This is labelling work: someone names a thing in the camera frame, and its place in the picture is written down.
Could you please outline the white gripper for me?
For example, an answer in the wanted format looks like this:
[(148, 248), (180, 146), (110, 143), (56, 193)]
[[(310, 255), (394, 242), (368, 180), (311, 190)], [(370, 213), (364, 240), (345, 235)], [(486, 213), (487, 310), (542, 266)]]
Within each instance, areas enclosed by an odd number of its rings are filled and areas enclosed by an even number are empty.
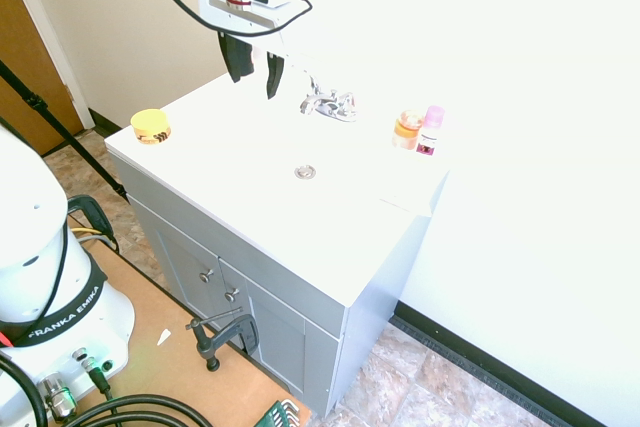
[[(218, 33), (218, 42), (227, 71), (234, 83), (254, 72), (252, 46), (263, 39), (277, 35), (276, 29), (285, 18), (257, 4), (238, 5), (228, 0), (198, 0), (198, 13), (208, 24), (220, 27), (227, 34)], [(267, 53), (267, 98), (272, 99), (278, 90), (285, 67), (285, 59)]]

